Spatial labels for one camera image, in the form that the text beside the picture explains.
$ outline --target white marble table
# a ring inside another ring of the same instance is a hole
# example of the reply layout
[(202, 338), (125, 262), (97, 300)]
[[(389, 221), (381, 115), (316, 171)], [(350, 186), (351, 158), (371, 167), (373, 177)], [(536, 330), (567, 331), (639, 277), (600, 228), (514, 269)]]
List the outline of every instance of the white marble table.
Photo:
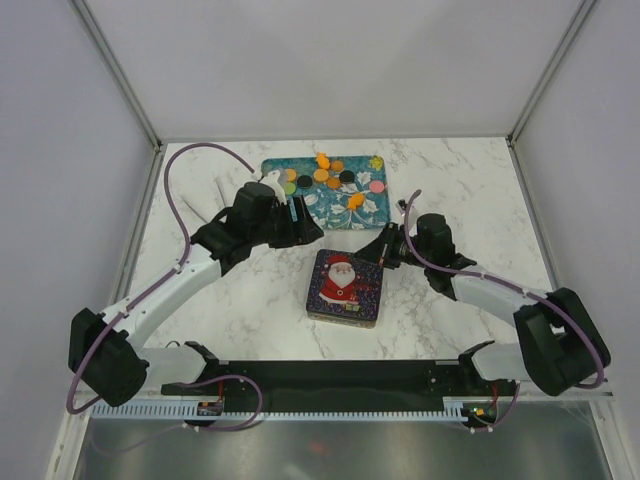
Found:
[[(378, 154), (386, 161), (392, 205), (416, 189), (421, 213), (443, 213), (458, 250), (487, 269), (532, 287), (550, 288), (533, 227), (502, 138), (336, 140), (225, 143), (256, 169), (269, 157)], [(168, 146), (165, 162), (182, 144)], [(233, 158), (213, 149), (184, 154), (171, 189), (189, 231), (250, 180)], [(222, 359), (452, 358), (479, 342), (516, 339), (515, 330), (478, 309), (429, 289), (422, 270), (385, 271), (382, 306), (372, 330), (307, 318), (306, 293), (320, 248), (353, 251), (379, 230), (326, 232), (313, 245), (254, 249), (251, 258), (183, 305), (147, 342), (195, 340)], [(166, 267), (182, 238), (160, 180), (149, 214), (133, 288)]]

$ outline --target black disc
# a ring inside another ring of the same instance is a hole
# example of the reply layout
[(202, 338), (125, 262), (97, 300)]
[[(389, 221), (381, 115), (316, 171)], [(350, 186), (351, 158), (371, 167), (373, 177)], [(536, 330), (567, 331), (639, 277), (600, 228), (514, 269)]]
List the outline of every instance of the black disc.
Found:
[(339, 178), (342, 183), (353, 183), (353, 181), (356, 179), (356, 176), (351, 170), (344, 170), (340, 173)]
[(310, 188), (313, 185), (313, 179), (309, 175), (302, 175), (298, 177), (296, 182), (300, 188)]

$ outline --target santa claus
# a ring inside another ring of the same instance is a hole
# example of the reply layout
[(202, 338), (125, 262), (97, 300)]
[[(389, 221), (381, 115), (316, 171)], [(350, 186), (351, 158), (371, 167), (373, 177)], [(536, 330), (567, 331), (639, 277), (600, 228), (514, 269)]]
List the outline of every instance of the santa claus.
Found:
[(325, 267), (329, 267), (329, 271), (324, 286), (318, 294), (320, 298), (329, 303), (357, 304), (356, 272), (346, 255), (332, 255)]

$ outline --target patterned tray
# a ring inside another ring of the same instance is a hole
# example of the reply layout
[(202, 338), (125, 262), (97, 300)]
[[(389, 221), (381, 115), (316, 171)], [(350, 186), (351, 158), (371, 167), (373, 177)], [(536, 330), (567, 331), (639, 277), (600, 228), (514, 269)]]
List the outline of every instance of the patterned tray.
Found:
[[(330, 161), (340, 160), (344, 169), (354, 173), (353, 183), (343, 183), (337, 189), (331, 189), (326, 182), (316, 182), (310, 188), (296, 186), (293, 195), (303, 195), (309, 212), (316, 223), (324, 230), (363, 230), (381, 228), (390, 221), (389, 195), (387, 193), (387, 175), (384, 161), (375, 156), (328, 157)], [(286, 181), (286, 169), (295, 170), (297, 179), (308, 175), (313, 179), (318, 169), (315, 157), (269, 158), (262, 162), (262, 173), (281, 170), (280, 178)], [(338, 177), (337, 172), (330, 171)], [(373, 193), (368, 187), (371, 182), (382, 182), (385, 186), (381, 193)], [(349, 199), (356, 193), (364, 194), (364, 203), (356, 210), (347, 208)]]

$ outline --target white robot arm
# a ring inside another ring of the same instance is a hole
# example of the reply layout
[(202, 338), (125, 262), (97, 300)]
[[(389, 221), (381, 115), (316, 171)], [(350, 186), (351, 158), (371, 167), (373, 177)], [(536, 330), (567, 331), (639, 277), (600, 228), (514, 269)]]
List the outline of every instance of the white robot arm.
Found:
[(323, 236), (302, 197), (287, 202), (281, 190), (268, 181), (245, 184), (233, 206), (198, 229), (185, 256), (167, 273), (98, 314), (79, 312), (71, 324), (69, 368), (111, 406), (122, 405), (143, 386), (195, 380), (205, 366), (195, 344), (143, 346), (185, 301), (247, 259), (253, 247), (287, 248)]
[[(79, 312), (71, 328), (71, 370), (80, 372), (82, 380), (111, 406), (127, 402), (143, 386), (201, 378), (211, 355), (200, 345), (143, 346), (180, 305), (248, 258), (254, 246), (286, 248), (322, 237), (302, 198), (285, 202), (276, 191), (277, 184), (247, 183), (232, 207), (191, 237), (186, 256), (169, 266), (168, 273), (99, 314)], [(424, 257), (430, 265), (425, 276), (436, 292), (480, 307), (516, 328), (517, 344), (485, 342), (460, 355), (461, 368), (474, 378), (530, 379), (545, 393), (559, 395), (610, 363), (609, 352), (575, 292), (530, 290), (486, 272), (455, 252), (451, 230), (441, 215), (421, 216), (417, 230), (410, 238), (403, 227), (389, 223), (355, 256), (386, 268), (402, 263), (424, 267), (426, 261), (420, 261)], [(564, 328), (564, 333), (555, 333), (553, 327)]]

